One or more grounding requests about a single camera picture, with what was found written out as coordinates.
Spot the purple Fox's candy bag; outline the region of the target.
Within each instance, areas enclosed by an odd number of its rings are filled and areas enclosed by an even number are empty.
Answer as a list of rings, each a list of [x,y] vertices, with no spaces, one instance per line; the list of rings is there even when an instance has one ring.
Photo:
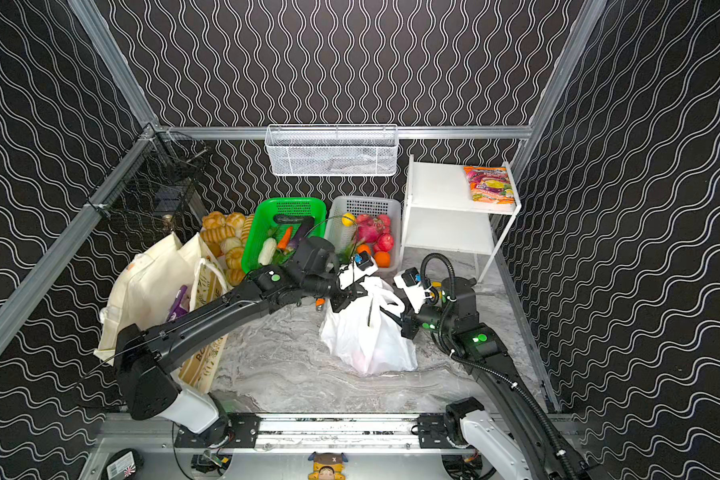
[[[189,287],[187,285],[182,285],[177,291],[166,318],[167,322],[175,321],[189,312],[190,294],[188,293],[188,289]]]

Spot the green plastic basket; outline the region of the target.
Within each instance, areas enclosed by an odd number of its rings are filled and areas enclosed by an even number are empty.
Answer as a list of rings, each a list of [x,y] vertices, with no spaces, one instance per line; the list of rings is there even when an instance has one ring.
[[[242,257],[244,272],[256,270],[261,266],[258,258],[265,241],[274,238],[280,242],[289,226],[293,227],[292,234],[298,229],[298,223],[278,224],[275,221],[277,214],[289,216],[312,216],[315,223],[327,217],[327,206],[323,200],[313,197],[279,197],[270,198],[262,202],[254,212],[254,219]]]

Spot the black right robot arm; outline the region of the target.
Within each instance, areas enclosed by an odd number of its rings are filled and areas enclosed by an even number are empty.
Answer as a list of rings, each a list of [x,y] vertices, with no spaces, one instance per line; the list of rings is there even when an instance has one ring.
[[[472,448],[503,479],[603,479],[604,468],[587,461],[553,424],[523,382],[499,335],[480,319],[476,279],[456,275],[440,254],[398,273],[407,297],[398,323],[404,337],[428,332],[434,345],[488,394],[503,421],[498,426],[475,398],[447,406],[446,438]]]

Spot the white plastic grocery bag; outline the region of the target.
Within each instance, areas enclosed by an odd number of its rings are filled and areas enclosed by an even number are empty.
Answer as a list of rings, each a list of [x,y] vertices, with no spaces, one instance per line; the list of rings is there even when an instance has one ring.
[[[331,304],[320,327],[320,339],[331,355],[360,376],[415,371],[416,347],[402,336],[394,321],[405,310],[392,287],[378,277],[367,277],[360,286],[366,294],[336,312]]]

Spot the cream floral tote bag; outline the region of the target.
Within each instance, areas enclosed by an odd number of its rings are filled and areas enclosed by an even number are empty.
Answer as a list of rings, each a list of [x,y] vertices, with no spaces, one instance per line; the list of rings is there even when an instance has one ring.
[[[166,323],[182,285],[189,287],[189,312],[208,305],[234,287],[226,266],[213,256],[200,235],[181,242],[170,234],[136,255],[120,273],[100,311],[102,335],[94,354],[112,364],[117,334],[135,324],[140,329]]]

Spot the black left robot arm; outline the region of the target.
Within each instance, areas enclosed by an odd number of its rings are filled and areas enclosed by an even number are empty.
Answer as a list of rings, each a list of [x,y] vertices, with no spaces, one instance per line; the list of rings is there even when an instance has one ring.
[[[179,380],[175,371],[234,329],[304,298],[348,306],[360,295],[360,281],[376,270],[366,252],[341,265],[328,240],[308,237],[284,263],[250,272],[205,306],[146,330],[136,324],[122,328],[114,368],[128,413],[137,421],[162,417],[217,442],[224,424],[220,404]]]

